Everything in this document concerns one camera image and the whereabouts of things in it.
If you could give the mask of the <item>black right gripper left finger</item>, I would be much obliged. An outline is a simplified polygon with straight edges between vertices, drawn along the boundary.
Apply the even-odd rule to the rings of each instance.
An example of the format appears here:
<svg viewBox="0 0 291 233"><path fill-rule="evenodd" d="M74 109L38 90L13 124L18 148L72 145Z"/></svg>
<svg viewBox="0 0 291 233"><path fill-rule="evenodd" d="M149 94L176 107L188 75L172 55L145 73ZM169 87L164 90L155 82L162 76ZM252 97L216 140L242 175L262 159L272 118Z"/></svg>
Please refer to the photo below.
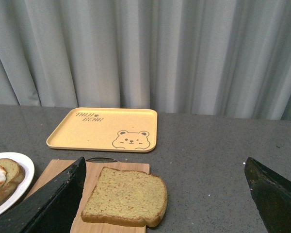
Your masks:
<svg viewBox="0 0 291 233"><path fill-rule="evenodd" d="M76 160L18 206L0 216L0 233L68 233L83 193L86 163Z"/></svg>

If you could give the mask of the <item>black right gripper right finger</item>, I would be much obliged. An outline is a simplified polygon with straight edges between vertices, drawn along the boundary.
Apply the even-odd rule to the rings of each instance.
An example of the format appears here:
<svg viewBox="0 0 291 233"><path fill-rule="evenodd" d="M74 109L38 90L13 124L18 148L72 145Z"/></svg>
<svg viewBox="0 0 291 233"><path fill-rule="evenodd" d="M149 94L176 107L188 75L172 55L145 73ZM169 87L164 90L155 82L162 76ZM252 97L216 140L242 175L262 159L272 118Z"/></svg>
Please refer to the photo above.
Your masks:
<svg viewBox="0 0 291 233"><path fill-rule="evenodd" d="M291 233L291 181L247 158L244 173L251 197L269 233Z"/></svg>

